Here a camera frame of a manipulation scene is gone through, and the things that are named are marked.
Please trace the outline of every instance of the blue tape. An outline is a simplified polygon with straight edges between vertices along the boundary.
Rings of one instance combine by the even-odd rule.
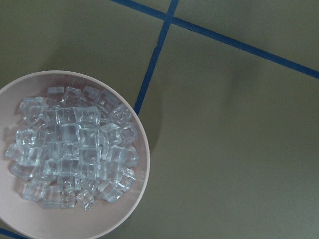
[[[182,19],[174,17],[172,19],[172,24],[180,26],[180,27],[183,27],[183,28],[186,28],[186,29],[194,31],[194,32],[196,32],[198,34],[201,34],[201,35],[207,36],[209,38],[212,38],[212,39],[214,39],[216,41],[220,41],[220,42],[225,43],[227,45],[236,47],[236,48],[241,49],[243,51],[249,52],[249,53],[254,54],[256,56],[262,57],[262,58],[267,59],[269,61],[276,62],[276,63],[278,63],[280,65],[286,66],[286,67],[291,68],[291,69],[293,69],[295,71],[299,71],[301,73],[304,73],[306,75],[309,75],[309,76],[312,76],[312,77],[315,77],[315,78],[319,79],[319,72],[316,71],[316,70],[313,70],[313,69],[308,68],[306,66],[300,65],[300,64],[298,64],[296,62],[287,60],[287,59],[285,59],[283,57],[274,55],[274,54],[269,53],[267,51],[261,50],[261,49],[259,49],[257,47],[254,47],[254,46],[248,45],[246,43],[237,41],[235,39],[229,38],[229,37],[224,36],[222,34],[219,34],[217,32],[208,30],[206,28],[203,28],[201,26],[195,25],[195,24],[190,23],[188,21],[184,21]]]
[[[5,236],[10,237],[10,238],[15,238],[15,239],[28,239],[28,238],[25,238],[23,236],[20,236],[18,234],[15,234],[15,233],[10,232],[10,231],[3,229],[3,228],[0,228],[0,234],[5,235]]]
[[[152,53],[149,66],[148,66],[146,73],[144,75],[141,89],[140,89],[140,92],[138,94],[138,97],[137,97],[135,105],[134,105],[134,111],[136,112],[136,114],[140,113],[146,92],[149,88],[150,81],[152,79],[156,63],[158,61],[160,52],[161,52],[163,44],[165,42],[168,30],[169,30],[169,26],[170,26],[172,18],[174,16],[177,4],[178,4],[178,0],[172,0],[170,2],[170,5],[169,5],[168,11],[167,11],[167,15],[165,17],[164,23],[163,23],[161,30],[160,30],[160,33],[159,33],[160,35],[159,35],[159,39],[158,39],[158,44]]]
[[[151,7],[142,5],[142,4],[135,2],[135,1],[132,1],[132,0],[111,0],[111,1],[119,3],[119,4],[124,5],[124,6],[128,6],[129,8],[135,9],[137,11],[146,13],[150,16],[154,16],[154,17],[162,19],[162,20],[164,20],[166,17],[166,13],[155,10]]]

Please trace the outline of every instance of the table surface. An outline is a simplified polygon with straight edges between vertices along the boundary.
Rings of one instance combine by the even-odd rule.
[[[3,0],[0,86],[69,70],[135,106],[149,183],[103,239],[317,239],[318,9],[310,0]]]

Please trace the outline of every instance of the bowl of ice cubes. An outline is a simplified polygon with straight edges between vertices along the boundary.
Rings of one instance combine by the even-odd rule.
[[[95,239],[118,227],[147,185],[150,151],[132,107],[68,71],[0,90],[0,217],[35,239]]]

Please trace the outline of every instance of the bowl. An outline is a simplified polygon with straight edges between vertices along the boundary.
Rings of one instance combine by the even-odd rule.
[[[114,204],[96,200],[87,211],[76,205],[72,209],[43,209],[41,203],[21,197],[24,182],[9,172],[12,160],[4,156],[14,142],[21,125],[18,106],[24,97],[46,96],[48,87],[84,86],[107,89],[117,96],[133,114],[139,132],[134,146],[140,155],[135,167],[136,181]],[[43,71],[20,77],[0,90],[0,218],[16,231],[35,239],[95,239],[118,227],[138,205],[147,185],[150,171],[150,150],[143,126],[132,107],[115,90],[83,74],[69,71]]]

